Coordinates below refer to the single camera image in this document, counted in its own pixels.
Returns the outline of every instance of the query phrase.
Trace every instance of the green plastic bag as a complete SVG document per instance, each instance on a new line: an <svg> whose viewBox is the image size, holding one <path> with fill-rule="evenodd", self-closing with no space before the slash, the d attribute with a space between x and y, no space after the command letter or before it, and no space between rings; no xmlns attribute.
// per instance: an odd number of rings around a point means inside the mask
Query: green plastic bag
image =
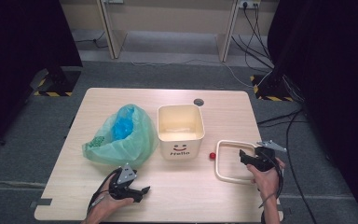
<svg viewBox="0 0 358 224"><path fill-rule="evenodd" d="M121 110L132 113L132 132L120 140L113 140L113 127L120 119L118 112L110 116L95 134L94 138L84 144L83 156L91 161L103 164L131 167L141 166L155 151L158 135L153 121L147 113L137 105L125 105Z"/></svg>

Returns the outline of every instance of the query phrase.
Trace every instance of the blue plastic bag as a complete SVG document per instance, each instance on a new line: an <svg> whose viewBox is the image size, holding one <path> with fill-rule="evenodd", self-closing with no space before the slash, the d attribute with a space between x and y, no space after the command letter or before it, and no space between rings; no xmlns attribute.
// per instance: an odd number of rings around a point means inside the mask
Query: blue plastic bag
<svg viewBox="0 0 358 224"><path fill-rule="evenodd" d="M83 156L103 164L141 166L155 151L158 134L153 120L137 105L125 105L110 116L84 144Z"/></svg>

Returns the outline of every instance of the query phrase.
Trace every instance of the smiley face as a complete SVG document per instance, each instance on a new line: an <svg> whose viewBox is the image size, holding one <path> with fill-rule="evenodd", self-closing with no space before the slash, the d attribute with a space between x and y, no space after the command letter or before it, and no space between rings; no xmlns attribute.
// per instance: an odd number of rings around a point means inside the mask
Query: smiley face
<svg viewBox="0 0 358 224"><path fill-rule="evenodd" d="M178 145L173 146L173 150L175 151L185 151L187 149L187 145L182 145L181 148L179 148Z"/></svg>

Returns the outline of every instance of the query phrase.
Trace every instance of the power outlet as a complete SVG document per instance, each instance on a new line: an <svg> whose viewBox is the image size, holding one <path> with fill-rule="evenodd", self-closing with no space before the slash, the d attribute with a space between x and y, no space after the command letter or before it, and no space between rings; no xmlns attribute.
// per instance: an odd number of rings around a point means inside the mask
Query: power outlet
<svg viewBox="0 0 358 224"><path fill-rule="evenodd" d="M240 8L243 8L244 2L248 4L246 9L255 9L257 7L260 7L261 0L240 0Z"/></svg>

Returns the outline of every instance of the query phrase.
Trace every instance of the red object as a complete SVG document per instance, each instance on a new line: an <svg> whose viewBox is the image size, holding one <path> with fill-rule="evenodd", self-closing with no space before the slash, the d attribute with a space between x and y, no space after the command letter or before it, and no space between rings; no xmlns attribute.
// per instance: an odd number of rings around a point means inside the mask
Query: red object
<svg viewBox="0 0 358 224"><path fill-rule="evenodd" d="M209 158L210 158L211 160L216 159L216 154L215 154L214 152L211 152L211 154L209 154Z"/></svg>

